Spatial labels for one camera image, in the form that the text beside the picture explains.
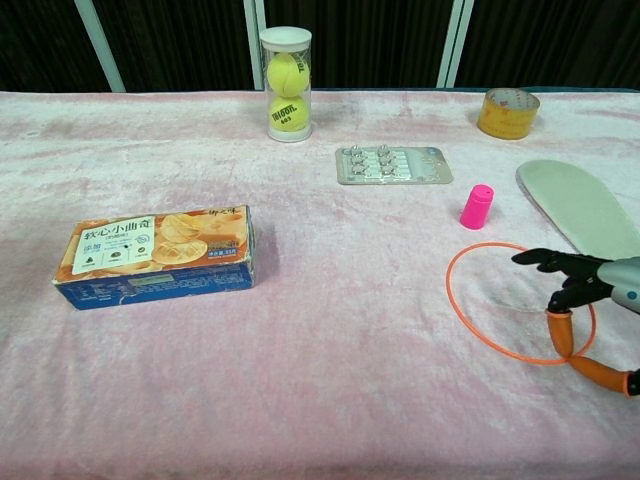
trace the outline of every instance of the robotic arm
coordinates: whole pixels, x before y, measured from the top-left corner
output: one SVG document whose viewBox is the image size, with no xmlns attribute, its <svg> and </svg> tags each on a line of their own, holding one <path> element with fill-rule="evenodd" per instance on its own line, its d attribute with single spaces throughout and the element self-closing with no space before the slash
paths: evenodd
<svg viewBox="0 0 640 480">
<path fill-rule="evenodd" d="M 538 264 L 540 272 L 563 272 L 567 279 L 547 306 L 556 351 L 577 371 L 597 384 L 626 395 L 640 395 L 640 369 L 620 372 L 586 357 L 573 355 L 571 309 L 609 298 L 640 314 L 640 257 L 605 260 L 536 248 L 512 257 L 520 265 Z"/>
</svg>

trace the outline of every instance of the snack box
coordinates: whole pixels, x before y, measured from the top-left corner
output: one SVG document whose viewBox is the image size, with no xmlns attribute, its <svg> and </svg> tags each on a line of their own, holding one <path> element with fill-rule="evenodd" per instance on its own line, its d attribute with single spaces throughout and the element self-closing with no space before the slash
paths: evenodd
<svg viewBox="0 0 640 480">
<path fill-rule="evenodd" d="M 80 310 L 251 288 L 246 205 L 88 220 L 76 225 L 53 279 Z"/>
</svg>

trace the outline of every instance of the white plastic cap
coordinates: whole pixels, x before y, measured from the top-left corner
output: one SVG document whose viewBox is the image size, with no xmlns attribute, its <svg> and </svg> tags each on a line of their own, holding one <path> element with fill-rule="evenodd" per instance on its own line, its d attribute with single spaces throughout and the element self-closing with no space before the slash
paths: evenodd
<svg viewBox="0 0 640 480">
<path fill-rule="evenodd" d="M 298 27 L 271 27 L 260 32 L 260 41 L 272 52 L 300 52 L 309 48 L 311 32 Z"/>
<path fill-rule="evenodd" d="M 295 132 L 282 132 L 275 128 L 269 127 L 269 136 L 274 140 L 285 143 L 301 142 L 306 140 L 311 135 L 311 124 L 304 127 L 302 130 L 296 130 Z"/>
</svg>

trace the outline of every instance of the orange fingertip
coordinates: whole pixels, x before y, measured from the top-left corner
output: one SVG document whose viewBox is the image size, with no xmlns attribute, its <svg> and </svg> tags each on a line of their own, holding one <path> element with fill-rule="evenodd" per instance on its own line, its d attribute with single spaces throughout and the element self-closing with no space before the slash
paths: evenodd
<svg viewBox="0 0 640 480">
<path fill-rule="evenodd" d="M 587 357 L 571 357 L 569 365 L 601 387 L 628 395 L 626 384 L 629 372 L 615 370 Z"/>
<path fill-rule="evenodd" d="M 547 310 L 547 323 L 553 347 L 562 358 L 573 355 L 573 326 L 571 312 L 553 313 Z"/>
</svg>

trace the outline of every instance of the tennis ball canister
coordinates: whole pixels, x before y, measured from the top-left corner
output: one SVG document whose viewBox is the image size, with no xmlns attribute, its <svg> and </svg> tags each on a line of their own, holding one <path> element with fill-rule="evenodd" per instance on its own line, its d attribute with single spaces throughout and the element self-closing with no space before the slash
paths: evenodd
<svg viewBox="0 0 640 480">
<path fill-rule="evenodd" d="M 273 27 L 260 32 L 267 130 L 281 142 L 311 135 L 311 32 Z"/>
</svg>

